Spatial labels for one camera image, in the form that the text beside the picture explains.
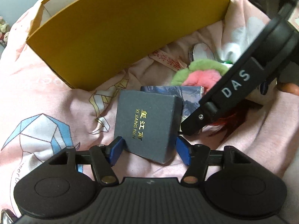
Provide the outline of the person's hand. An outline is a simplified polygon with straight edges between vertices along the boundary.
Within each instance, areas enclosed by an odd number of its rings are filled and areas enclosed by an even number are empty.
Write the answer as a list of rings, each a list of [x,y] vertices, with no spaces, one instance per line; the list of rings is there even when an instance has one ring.
[[[294,83],[277,83],[276,87],[282,92],[299,96],[299,86]]]

